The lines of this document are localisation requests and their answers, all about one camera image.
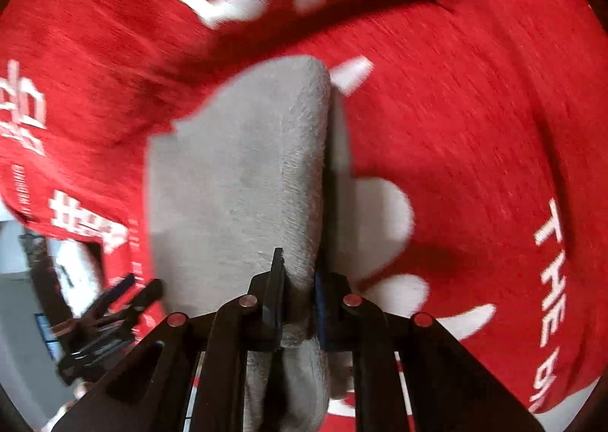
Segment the red blanket with white print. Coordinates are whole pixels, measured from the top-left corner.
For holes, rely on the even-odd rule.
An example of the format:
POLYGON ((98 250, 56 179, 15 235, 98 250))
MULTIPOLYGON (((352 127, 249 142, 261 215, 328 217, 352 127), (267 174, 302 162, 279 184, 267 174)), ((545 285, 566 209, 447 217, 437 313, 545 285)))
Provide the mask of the red blanket with white print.
POLYGON ((149 141, 290 56, 372 64, 328 116, 334 268, 572 427, 607 364, 607 35, 587 0, 9 0, 4 203, 101 241, 109 278, 155 275, 149 141))

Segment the grey knit garment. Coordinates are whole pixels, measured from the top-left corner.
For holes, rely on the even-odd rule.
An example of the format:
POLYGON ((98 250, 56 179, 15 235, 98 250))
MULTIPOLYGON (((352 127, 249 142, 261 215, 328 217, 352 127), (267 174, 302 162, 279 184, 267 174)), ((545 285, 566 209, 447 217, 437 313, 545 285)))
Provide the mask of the grey knit garment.
POLYGON ((167 310, 216 310, 283 251, 285 402, 267 395, 270 357, 250 354, 249 431, 270 413, 278 413, 281 430, 315 431, 326 415, 328 365, 309 330, 309 296, 323 227, 328 116, 334 98, 355 91, 371 67, 363 56, 331 68, 308 56, 275 58, 230 80, 203 109, 149 141, 149 236, 167 310))

